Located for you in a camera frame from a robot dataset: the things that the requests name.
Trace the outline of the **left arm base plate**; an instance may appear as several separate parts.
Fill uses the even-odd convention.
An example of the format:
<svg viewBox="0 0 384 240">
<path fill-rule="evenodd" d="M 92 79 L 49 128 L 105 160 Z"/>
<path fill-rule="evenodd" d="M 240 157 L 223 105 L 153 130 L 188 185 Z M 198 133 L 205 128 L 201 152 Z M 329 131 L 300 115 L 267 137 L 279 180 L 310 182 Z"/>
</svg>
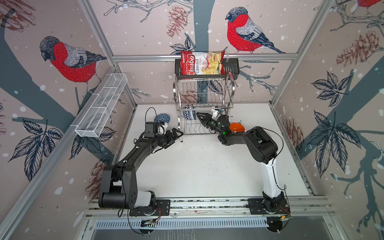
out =
<svg viewBox="0 0 384 240">
<path fill-rule="evenodd" d="M 155 208 L 149 207 L 137 207 L 130 210 L 130 217 L 163 217 L 169 216 L 171 209 L 170 200 L 156 200 Z"/>
</svg>

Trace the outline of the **stainless steel dish rack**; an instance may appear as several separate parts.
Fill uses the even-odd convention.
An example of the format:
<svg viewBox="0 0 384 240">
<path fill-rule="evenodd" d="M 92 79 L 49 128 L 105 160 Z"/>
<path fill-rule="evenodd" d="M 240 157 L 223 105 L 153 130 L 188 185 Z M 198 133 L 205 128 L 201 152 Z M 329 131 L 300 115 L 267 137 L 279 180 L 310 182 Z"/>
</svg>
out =
<svg viewBox="0 0 384 240">
<path fill-rule="evenodd" d="M 185 135 L 214 134 L 215 132 L 205 128 L 199 119 L 185 120 L 183 111 L 212 115 L 212 110 L 217 109 L 221 110 L 219 116 L 228 115 L 233 108 L 235 80 L 231 73 L 201 76 L 176 75 L 173 93 L 178 112 L 178 129 Z"/>
</svg>

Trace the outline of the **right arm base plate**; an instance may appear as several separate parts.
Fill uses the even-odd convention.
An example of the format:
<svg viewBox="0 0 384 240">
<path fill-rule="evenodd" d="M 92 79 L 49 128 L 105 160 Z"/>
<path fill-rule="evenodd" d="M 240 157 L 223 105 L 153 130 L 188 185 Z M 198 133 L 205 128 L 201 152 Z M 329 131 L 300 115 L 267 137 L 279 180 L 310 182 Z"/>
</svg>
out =
<svg viewBox="0 0 384 240">
<path fill-rule="evenodd" d="M 285 199 L 265 201 L 262 198 L 253 198 L 248 199 L 247 202 L 251 215 L 289 215 L 291 213 Z"/>
</svg>

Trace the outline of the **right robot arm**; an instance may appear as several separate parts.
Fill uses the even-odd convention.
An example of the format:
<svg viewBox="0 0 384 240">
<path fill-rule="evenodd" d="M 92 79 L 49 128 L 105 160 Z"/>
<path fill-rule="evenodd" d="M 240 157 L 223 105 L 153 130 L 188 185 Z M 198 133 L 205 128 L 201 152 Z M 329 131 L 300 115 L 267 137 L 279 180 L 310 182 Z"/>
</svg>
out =
<svg viewBox="0 0 384 240">
<path fill-rule="evenodd" d="M 219 141 L 225 146 L 246 145 L 254 160 L 261 164 L 263 177 L 263 205 L 266 212 L 274 214 L 279 210 L 288 213 L 289 202 L 285 190 L 278 184 L 274 160 L 279 155 L 278 145 L 262 127 L 254 127 L 245 132 L 230 129 L 229 116 L 221 115 L 216 120 L 209 113 L 196 113 L 201 124 L 218 133 Z"/>
</svg>

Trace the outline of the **red patterned bowl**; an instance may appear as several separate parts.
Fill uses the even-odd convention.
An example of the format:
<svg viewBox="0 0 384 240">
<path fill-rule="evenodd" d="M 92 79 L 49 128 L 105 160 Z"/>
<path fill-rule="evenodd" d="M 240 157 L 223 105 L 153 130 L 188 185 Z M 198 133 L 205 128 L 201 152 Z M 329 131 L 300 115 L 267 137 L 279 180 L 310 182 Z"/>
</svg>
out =
<svg viewBox="0 0 384 240">
<path fill-rule="evenodd" d="M 194 120 L 193 115 L 191 115 L 191 111 L 183 111 L 183 117 L 187 121 L 192 121 Z"/>
</svg>

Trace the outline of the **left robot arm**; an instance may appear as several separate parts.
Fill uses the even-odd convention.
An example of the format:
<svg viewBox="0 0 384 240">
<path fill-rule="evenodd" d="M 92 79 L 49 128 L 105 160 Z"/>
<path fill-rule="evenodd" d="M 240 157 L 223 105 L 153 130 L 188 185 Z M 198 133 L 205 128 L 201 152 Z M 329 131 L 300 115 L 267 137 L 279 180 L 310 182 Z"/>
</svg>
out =
<svg viewBox="0 0 384 240">
<path fill-rule="evenodd" d="M 142 133 L 133 149 L 115 165 L 104 167 L 99 190 L 100 208 L 133 209 L 138 196 L 137 170 L 155 148 L 167 149 L 184 135 L 173 128 L 164 134 Z"/>
</svg>

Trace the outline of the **orange plastic bowl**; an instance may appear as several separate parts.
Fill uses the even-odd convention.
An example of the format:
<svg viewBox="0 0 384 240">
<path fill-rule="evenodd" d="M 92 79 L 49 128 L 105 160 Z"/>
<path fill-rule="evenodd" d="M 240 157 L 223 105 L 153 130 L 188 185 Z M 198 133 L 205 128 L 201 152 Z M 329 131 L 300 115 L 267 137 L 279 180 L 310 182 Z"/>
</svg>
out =
<svg viewBox="0 0 384 240">
<path fill-rule="evenodd" d="M 230 124 L 230 130 L 232 132 L 236 132 L 236 133 L 241 133 L 241 132 L 245 132 L 245 127 L 240 124 L 240 123 L 232 123 Z"/>
</svg>

